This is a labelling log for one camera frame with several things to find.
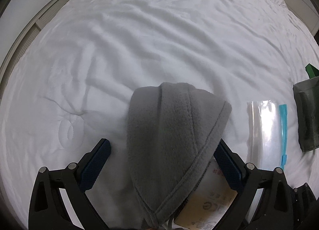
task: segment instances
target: blue gripper pad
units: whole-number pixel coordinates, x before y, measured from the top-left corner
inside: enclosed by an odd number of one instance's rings
[[[86,153],[80,163],[84,164],[81,169],[79,188],[82,192],[93,187],[99,173],[101,172],[106,160],[111,154],[111,144],[107,139],[101,139],[90,153]]]
[[[221,143],[218,144],[214,157],[230,188],[238,193],[242,192],[244,189],[242,174]]]

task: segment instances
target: green container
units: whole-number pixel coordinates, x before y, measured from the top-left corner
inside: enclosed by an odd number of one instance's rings
[[[319,70],[311,65],[310,63],[306,66],[306,72],[308,73],[309,78],[314,78],[319,76]]]
[[[303,152],[319,147],[319,77],[293,86],[297,105],[299,144]]]

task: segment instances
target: white duvet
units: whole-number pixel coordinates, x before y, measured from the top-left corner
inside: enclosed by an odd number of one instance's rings
[[[142,86],[188,82],[232,105],[223,139],[243,160],[247,102],[288,105],[292,187],[319,195],[318,150],[302,153],[292,86],[319,66],[319,47],[283,0],[70,0],[9,79],[0,105],[0,173],[27,228],[41,166],[65,168],[100,138],[112,153],[87,195],[109,227],[140,228],[127,168],[126,118]]]

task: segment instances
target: green plastic item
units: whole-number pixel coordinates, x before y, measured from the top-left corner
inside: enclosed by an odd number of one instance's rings
[[[306,66],[306,72],[308,73],[309,78],[314,78],[319,76],[319,70],[311,65],[310,63]]]

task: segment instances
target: gray towel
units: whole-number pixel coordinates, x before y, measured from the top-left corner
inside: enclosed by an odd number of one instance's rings
[[[127,148],[145,220],[165,223],[202,177],[221,139],[231,105],[187,83],[134,91]]]

